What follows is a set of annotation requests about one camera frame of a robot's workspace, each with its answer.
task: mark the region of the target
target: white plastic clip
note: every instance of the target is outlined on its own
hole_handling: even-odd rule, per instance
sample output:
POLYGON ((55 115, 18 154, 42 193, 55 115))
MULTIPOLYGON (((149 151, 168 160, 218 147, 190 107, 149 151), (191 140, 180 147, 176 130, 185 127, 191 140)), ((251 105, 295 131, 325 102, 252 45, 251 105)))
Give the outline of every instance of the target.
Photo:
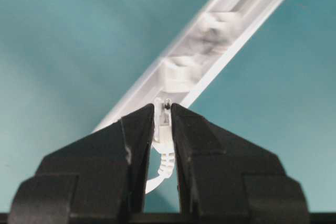
POLYGON ((175 151, 172 136, 171 101, 161 98, 154 100, 154 138, 152 146, 161 154, 158 177, 147 180, 145 193, 149 193, 165 178, 170 178, 175 165, 175 151))

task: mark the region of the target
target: white plastic part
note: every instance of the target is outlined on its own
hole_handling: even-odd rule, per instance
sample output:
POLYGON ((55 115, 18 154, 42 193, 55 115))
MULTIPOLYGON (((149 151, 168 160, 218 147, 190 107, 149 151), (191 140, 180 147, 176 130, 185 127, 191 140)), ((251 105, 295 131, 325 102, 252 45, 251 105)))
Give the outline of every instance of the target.
MULTIPOLYGON (((170 98, 171 102, 188 108, 282 1, 209 0, 94 131, 154 103, 157 97, 170 98)), ((161 143, 160 134, 168 139, 167 129, 167 125, 161 125, 155 133, 160 143, 153 141, 153 146, 159 152, 170 146, 161 143)), ((163 155, 161 164, 174 163, 175 157, 163 155)), ((159 169, 159 176, 148 181, 146 193, 169 174, 168 169, 162 172, 159 169)))
POLYGON ((154 138, 152 146, 161 154, 158 177, 149 179, 145 193, 149 193, 159 186, 165 178, 170 178, 175 165, 175 151, 172 136, 171 101, 161 98, 154 100, 154 138))

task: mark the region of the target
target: translucent plastic strip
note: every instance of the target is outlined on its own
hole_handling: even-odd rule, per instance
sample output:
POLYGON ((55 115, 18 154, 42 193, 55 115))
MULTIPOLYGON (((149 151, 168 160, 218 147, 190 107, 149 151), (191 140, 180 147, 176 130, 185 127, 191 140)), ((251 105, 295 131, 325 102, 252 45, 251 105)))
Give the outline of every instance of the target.
POLYGON ((282 1, 209 0, 95 131, 156 97, 189 107, 282 1))

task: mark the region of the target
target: blue-green backdrop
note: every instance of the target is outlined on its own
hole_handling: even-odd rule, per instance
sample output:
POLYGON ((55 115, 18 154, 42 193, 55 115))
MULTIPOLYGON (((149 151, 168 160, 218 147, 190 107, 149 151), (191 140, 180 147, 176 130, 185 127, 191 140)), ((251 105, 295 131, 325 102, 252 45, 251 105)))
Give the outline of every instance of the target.
MULTIPOLYGON (((206 1, 0 0, 0 211, 44 155, 90 133, 206 1)), ((335 14, 335 0, 285 0, 191 106, 277 153, 311 211, 336 211, 335 14)), ((178 211, 176 176, 146 211, 178 211)))

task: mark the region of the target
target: clamp jaw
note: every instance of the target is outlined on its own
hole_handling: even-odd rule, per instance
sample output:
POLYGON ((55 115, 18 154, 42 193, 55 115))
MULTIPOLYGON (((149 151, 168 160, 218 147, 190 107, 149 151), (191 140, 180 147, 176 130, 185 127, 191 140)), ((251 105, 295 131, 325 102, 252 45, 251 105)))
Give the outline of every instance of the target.
POLYGON ((179 214, 144 214, 152 104, 47 155, 13 200, 9 224, 309 223, 305 197, 278 157, 171 106, 179 214))

